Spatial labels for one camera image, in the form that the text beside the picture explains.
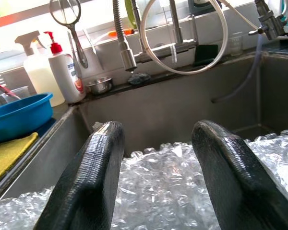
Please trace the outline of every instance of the sink basin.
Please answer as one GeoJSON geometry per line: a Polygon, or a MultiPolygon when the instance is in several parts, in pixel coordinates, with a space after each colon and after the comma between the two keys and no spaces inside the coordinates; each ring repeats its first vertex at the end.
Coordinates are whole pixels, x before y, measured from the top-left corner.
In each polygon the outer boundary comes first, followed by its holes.
{"type": "Polygon", "coordinates": [[[252,62],[252,56],[240,57],[198,75],[156,78],[152,84],[129,87],[74,107],[0,198],[54,185],[95,122],[122,123],[126,157],[135,150],[157,149],[162,143],[188,142],[194,124],[203,119],[248,139],[288,129],[288,57],[265,54],[256,74],[235,97],[211,102],[232,92],[252,62]]]}

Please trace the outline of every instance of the dish cloth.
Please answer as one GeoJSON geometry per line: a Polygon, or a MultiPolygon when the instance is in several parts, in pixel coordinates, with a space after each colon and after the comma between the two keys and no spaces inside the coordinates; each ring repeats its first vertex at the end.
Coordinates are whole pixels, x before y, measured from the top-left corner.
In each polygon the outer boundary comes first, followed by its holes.
{"type": "Polygon", "coordinates": [[[0,177],[19,159],[37,139],[38,133],[30,136],[0,143],[0,177]]]}

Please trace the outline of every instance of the clear plastic cup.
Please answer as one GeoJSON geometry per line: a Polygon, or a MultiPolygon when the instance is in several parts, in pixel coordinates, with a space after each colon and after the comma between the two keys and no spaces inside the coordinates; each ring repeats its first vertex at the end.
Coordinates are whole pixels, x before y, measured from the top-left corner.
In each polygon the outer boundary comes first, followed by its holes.
{"type": "MultiPolygon", "coordinates": [[[[16,96],[20,97],[21,99],[30,96],[30,93],[29,93],[29,90],[28,90],[28,86],[23,86],[23,87],[20,87],[20,88],[18,88],[18,89],[11,90],[11,92],[13,92],[14,94],[16,94],[16,96]]],[[[1,97],[4,98],[4,100],[5,100],[7,103],[9,103],[9,102],[14,102],[14,101],[17,100],[16,98],[10,97],[10,96],[7,95],[6,93],[0,94],[0,95],[1,95],[1,97]]]]}
{"type": "Polygon", "coordinates": [[[232,34],[229,41],[229,50],[232,56],[241,55],[243,53],[243,38],[242,32],[232,34]]]}

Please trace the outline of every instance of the spray bottle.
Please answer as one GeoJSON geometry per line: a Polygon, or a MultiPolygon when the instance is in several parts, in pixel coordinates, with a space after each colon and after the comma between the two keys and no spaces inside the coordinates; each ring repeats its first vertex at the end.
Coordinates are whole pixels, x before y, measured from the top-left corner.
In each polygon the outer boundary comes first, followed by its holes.
{"type": "Polygon", "coordinates": [[[45,33],[52,41],[49,64],[66,102],[72,104],[81,101],[86,92],[82,80],[77,76],[72,56],[63,52],[61,45],[54,41],[52,32],[45,33]]]}
{"type": "Polygon", "coordinates": [[[38,39],[39,31],[24,34],[16,38],[15,43],[24,47],[28,56],[24,61],[24,69],[27,72],[37,93],[51,92],[51,107],[62,104],[65,100],[61,90],[53,76],[47,57],[39,54],[37,48],[31,48],[31,43],[38,39]]]}

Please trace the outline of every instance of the bottle label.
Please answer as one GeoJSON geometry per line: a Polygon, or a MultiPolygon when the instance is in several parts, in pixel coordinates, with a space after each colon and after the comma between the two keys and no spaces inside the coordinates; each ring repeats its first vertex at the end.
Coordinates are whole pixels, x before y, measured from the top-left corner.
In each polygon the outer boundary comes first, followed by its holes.
{"type": "Polygon", "coordinates": [[[71,62],[67,65],[68,71],[72,77],[72,81],[76,87],[76,89],[80,92],[80,93],[84,93],[84,87],[83,87],[83,83],[82,80],[80,78],[78,78],[77,76],[77,72],[75,70],[75,66],[74,63],[71,62]]]}

